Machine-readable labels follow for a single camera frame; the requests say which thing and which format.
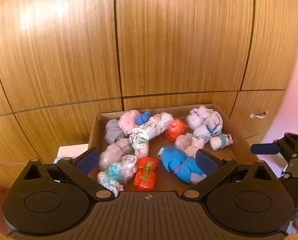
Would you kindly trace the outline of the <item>pale pink sock roll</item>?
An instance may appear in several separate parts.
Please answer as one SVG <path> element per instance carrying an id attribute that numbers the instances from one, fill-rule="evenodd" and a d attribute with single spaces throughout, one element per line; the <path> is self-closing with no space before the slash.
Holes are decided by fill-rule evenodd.
<path id="1" fill-rule="evenodd" d="M 123 156 L 133 153 L 134 150 L 129 140 L 127 138 L 119 139 L 117 142 L 109 145 L 105 151 L 100 154 L 100 170 L 107 170 L 112 164 L 120 162 Z"/>

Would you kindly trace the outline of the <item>white purple-spotted sock roll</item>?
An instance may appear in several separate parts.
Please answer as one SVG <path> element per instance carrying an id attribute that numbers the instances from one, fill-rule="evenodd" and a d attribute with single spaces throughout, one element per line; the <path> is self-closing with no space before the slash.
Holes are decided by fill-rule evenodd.
<path id="1" fill-rule="evenodd" d="M 165 132 L 173 121 L 174 118 L 171 114 L 167 112 L 161 112 L 151 116 L 148 122 L 133 128 L 132 133 L 137 134 L 147 141 L 150 141 L 151 139 Z"/>

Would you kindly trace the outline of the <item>white teal sock bundle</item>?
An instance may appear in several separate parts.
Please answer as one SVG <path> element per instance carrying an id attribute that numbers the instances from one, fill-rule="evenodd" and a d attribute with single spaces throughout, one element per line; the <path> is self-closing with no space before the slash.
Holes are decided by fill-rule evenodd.
<path id="1" fill-rule="evenodd" d="M 233 139 L 231 134 L 220 134 L 210 139 L 210 146 L 213 151 L 217 151 L 232 144 Z"/>

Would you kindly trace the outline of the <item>blue towel mat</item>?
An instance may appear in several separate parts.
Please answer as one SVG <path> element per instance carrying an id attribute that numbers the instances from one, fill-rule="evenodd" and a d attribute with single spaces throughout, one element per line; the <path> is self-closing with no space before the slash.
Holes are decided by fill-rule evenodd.
<path id="1" fill-rule="evenodd" d="M 56 158 L 55 160 L 54 160 L 54 164 L 56 164 L 59 160 L 61 160 L 62 158 Z"/>

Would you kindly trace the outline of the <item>white pink sock roll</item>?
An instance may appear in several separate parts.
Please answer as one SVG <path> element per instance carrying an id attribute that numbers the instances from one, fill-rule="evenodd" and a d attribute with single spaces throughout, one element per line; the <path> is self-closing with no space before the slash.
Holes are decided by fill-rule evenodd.
<path id="1" fill-rule="evenodd" d="M 184 151 L 188 157 L 193 158 L 195 158 L 196 153 L 199 149 L 204 148 L 204 145 L 205 140 L 203 138 L 193 137 L 193 134 L 191 133 L 186 133 L 178 136 L 174 144 L 176 148 Z"/>

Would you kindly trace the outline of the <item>blue knit sock roll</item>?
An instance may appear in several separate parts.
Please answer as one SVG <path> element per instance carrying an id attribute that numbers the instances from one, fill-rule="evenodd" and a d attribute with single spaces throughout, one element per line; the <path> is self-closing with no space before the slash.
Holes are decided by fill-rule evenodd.
<path id="1" fill-rule="evenodd" d="M 169 173 L 186 184 L 197 184 L 207 177 L 193 157 L 188 157 L 184 151 L 176 147 L 162 147 L 157 157 Z"/>

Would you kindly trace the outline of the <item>white blue-trimmed sock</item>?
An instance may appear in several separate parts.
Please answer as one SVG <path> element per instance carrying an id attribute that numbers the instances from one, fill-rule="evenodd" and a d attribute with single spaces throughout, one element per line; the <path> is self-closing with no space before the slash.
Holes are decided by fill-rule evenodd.
<path id="1" fill-rule="evenodd" d="M 194 130 L 193 137 L 208 142 L 212 137 L 222 133 L 222 127 L 223 119 L 217 111 L 214 111 L 201 126 Z"/>

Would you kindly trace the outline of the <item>grey sock roll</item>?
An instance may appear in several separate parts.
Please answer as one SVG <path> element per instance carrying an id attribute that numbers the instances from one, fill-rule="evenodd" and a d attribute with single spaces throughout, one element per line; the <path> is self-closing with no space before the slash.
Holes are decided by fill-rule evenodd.
<path id="1" fill-rule="evenodd" d="M 105 140 L 109 144 L 113 144 L 118 140 L 125 138 L 125 134 L 119 126 L 119 121 L 116 119 L 109 120 L 106 124 L 105 130 Z"/>

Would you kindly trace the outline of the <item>white orange sock bundle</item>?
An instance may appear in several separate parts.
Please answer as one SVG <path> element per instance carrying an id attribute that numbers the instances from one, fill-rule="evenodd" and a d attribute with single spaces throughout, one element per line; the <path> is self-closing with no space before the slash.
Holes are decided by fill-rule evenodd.
<path id="1" fill-rule="evenodd" d="M 175 119 L 168 127 L 165 135 L 170 141 L 176 141 L 177 137 L 182 135 L 187 129 L 187 125 L 180 119 Z"/>

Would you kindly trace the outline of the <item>brown cardboard box tray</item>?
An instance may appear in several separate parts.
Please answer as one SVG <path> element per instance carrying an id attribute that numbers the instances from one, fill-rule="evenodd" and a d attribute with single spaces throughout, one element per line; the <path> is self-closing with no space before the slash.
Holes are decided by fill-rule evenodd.
<path id="1" fill-rule="evenodd" d="M 223 119 L 222 132 L 229 133 L 232 136 L 233 144 L 226 146 L 220 150 L 213 151 L 210 144 L 207 143 L 204 146 L 204 150 L 216 156 L 219 159 L 232 158 L 236 160 L 239 164 L 251 165 L 256 160 L 257 157 L 253 155 L 249 149 L 249 144 L 240 134 L 239 130 L 234 126 L 234 123 L 229 120 L 227 114 L 217 105 L 206 104 L 207 108 L 212 108 L 219 112 Z M 170 113 L 173 118 L 185 121 L 186 116 L 188 116 L 189 111 L 197 107 L 197 105 L 186 105 L 179 107 L 167 107 L 167 108 L 152 108 L 149 111 L 153 114 L 167 112 Z M 89 136 L 88 147 L 95 147 L 99 152 L 103 152 L 108 144 L 105 140 L 105 125 L 111 119 L 118 119 L 122 116 L 123 112 L 111 112 L 111 113 L 101 113 L 99 114 L 92 123 L 92 128 Z M 149 156 L 155 158 L 159 150 L 163 146 L 173 146 L 174 142 L 167 139 L 167 137 L 162 133 L 161 135 L 155 137 L 149 141 Z M 182 194 L 185 190 L 191 187 L 191 184 L 185 184 L 179 180 L 174 174 L 166 171 L 163 167 L 162 162 L 158 161 L 158 166 L 156 169 L 157 179 L 154 187 L 154 191 L 176 191 L 178 194 Z"/>

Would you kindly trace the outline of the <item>orange green sock roll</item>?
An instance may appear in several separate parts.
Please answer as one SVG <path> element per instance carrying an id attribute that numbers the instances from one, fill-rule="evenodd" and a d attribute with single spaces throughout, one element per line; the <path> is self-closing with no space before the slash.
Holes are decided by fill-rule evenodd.
<path id="1" fill-rule="evenodd" d="M 143 157 L 137 161 L 134 185 L 139 191 L 153 191 L 156 182 L 157 159 Z"/>

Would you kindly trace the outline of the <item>pink fluffy sock bundle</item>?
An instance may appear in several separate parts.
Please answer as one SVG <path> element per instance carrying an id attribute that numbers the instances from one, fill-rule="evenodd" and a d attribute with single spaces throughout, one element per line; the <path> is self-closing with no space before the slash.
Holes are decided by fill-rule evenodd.
<path id="1" fill-rule="evenodd" d="M 132 133 L 132 129 L 140 126 L 150 119 L 150 112 L 145 111 L 144 113 L 138 110 L 126 111 L 118 120 L 120 129 L 126 136 Z"/>

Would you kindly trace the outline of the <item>wooden wardrobe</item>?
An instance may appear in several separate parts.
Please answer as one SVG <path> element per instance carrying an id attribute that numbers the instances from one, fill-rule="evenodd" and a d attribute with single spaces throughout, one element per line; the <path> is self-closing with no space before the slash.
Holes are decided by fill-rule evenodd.
<path id="1" fill-rule="evenodd" d="M 298 0 L 0 0 L 0 185 L 102 112 L 213 103 L 260 142 L 297 53 Z"/>

